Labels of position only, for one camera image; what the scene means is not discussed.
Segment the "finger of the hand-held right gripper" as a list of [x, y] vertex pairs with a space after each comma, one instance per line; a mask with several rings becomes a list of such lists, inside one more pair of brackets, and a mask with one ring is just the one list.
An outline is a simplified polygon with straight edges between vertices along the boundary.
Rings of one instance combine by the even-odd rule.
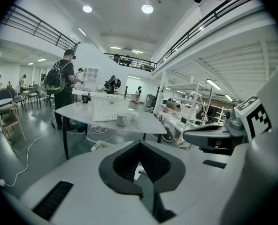
[[224, 124], [206, 124], [183, 132], [183, 139], [205, 153], [232, 153], [232, 136]]

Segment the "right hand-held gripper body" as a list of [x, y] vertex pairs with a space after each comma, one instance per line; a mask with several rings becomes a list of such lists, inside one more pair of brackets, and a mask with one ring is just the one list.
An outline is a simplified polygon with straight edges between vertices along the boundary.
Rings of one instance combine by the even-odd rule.
[[227, 110], [224, 123], [232, 136], [244, 136], [249, 143], [271, 128], [269, 117], [257, 96], [251, 96], [232, 110]]

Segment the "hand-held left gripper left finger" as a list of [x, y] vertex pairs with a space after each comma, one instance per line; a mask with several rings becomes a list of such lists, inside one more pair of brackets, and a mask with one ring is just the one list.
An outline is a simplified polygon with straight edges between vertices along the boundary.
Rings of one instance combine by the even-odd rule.
[[66, 181], [73, 187], [50, 219], [55, 225], [158, 225], [138, 196], [118, 194], [100, 178], [100, 162], [129, 144], [70, 158], [32, 184], [21, 203], [32, 210], [59, 181]]

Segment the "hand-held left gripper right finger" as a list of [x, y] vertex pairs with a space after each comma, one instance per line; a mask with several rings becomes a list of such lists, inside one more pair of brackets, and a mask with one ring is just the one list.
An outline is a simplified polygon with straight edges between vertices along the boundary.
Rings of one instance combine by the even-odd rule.
[[224, 169], [205, 164], [206, 160], [228, 164], [228, 155], [204, 153], [196, 146], [189, 150], [148, 141], [148, 144], [179, 158], [185, 165], [185, 175], [170, 192], [160, 193], [165, 209], [175, 217], [159, 225], [219, 225], [221, 207], [209, 198]]

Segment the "grey cup with handle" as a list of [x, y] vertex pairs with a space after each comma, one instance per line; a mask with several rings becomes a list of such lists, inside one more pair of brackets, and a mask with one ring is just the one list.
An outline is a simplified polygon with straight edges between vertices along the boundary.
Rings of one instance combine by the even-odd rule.
[[116, 118], [116, 125], [120, 127], [125, 127], [127, 123], [127, 114], [118, 113]]

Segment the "white plastic basket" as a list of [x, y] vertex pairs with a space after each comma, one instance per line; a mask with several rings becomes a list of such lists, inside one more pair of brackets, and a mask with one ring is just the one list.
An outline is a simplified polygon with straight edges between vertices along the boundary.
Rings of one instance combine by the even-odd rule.
[[126, 113], [130, 99], [107, 93], [90, 92], [92, 121], [114, 121], [119, 113]]

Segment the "white metal shelf rack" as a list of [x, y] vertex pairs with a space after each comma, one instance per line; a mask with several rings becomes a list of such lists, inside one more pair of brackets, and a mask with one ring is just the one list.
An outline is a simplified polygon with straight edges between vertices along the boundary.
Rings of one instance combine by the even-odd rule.
[[206, 123], [220, 123], [228, 105], [215, 100], [215, 87], [200, 80], [173, 80], [169, 73], [161, 73], [154, 114], [172, 135], [180, 148], [187, 148], [182, 138], [185, 130]]

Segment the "white charger block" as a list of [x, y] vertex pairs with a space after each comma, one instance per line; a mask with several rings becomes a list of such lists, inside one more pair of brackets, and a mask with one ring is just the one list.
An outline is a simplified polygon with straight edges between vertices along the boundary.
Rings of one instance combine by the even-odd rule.
[[110, 146], [113, 146], [113, 144], [99, 140], [98, 142], [95, 143], [95, 145], [91, 147], [91, 151], [100, 150]]

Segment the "grey cabinet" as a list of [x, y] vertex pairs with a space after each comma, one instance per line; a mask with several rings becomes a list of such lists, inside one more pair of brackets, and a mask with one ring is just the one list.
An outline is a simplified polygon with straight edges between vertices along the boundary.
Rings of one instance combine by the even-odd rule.
[[148, 94], [147, 98], [146, 98], [146, 106], [147, 107], [152, 107], [153, 103], [156, 101], [156, 96], [152, 95], [152, 94]]

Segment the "white rectangular table black legs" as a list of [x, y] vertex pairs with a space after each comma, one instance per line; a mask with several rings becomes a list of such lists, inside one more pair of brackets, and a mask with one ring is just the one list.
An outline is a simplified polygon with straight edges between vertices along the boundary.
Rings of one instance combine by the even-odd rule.
[[84, 95], [90, 97], [90, 92], [84, 91], [84, 90], [73, 90], [72, 91], [72, 103], [82, 101]]

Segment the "wooden chair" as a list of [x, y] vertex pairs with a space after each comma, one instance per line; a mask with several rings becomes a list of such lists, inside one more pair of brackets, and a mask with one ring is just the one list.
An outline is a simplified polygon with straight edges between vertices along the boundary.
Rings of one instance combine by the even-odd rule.
[[26, 141], [21, 122], [18, 115], [18, 110], [15, 104], [5, 105], [0, 107], [0, 128], [2, 133], [9, 144], [10, 148], [12, 136], [15, 132], [19, 132], [22, 138]]

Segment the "white cubby shelf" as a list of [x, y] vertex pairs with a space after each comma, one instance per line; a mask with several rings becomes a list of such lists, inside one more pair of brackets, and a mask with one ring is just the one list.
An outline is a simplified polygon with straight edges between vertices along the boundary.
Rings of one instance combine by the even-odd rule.
[[85, 87], [92, 87], [96, 85], [99, 77], [99, 70], [96, 68], [85, 68], [83, 73], [83, 79]]

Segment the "black dome backpack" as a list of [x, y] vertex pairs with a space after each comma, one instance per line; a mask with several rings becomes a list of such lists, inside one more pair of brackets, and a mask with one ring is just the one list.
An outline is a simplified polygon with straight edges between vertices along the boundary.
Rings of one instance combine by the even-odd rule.
[[45, 81], [45, 89], [48, 95], [59, 94], [65, 87], [64, 74], [61, 67], [52, 68]]

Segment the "navy chair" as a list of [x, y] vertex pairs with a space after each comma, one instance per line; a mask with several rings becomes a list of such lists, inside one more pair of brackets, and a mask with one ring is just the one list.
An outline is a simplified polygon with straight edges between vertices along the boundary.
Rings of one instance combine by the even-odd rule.
[[22, 109], [23, 109], [24, 111], [27, 111], [27, 110], [26, 110], [26, 106], [25, 106], [25, 100], [24, 100], [21, 96], [17, 95], [17, 94], [15, 93], [15, 91], [14, 91], [11, 87], [7, 87], [6, 90], [9, 91], [9, 93], [10, 93], [12, 99], [13, 99], [13, 102], [14, 102], [16, 105], [20, 104], [21, 107], [22, 107]]

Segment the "black balcony railing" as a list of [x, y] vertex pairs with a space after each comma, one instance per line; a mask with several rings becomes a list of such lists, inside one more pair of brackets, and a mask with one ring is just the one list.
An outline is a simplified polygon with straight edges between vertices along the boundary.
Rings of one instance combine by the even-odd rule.
[[0, 24], [31, 34], [63, 50], [73, 49], [75, 51], [80, 44], [16, 4], [9, 7]]
[[187, 44], [197, 34], [201, 33], [206, 27], [219, 20], [234, 9], [250, 2], [250, 0], [227, 0], [209, 12], [190, 30], [188, 30], [154, 65], [154, 70], [158, 69], [168, 58], [180, 50], [181, 46]]
[[114, 62], [121, 66], [136, 68], [144, 71], [153, 72], [157, 64], [145, 59], [130, 57], [129, 55], [120, 55], [113, 53], [104, 53], [107, 57], [111, 58]]

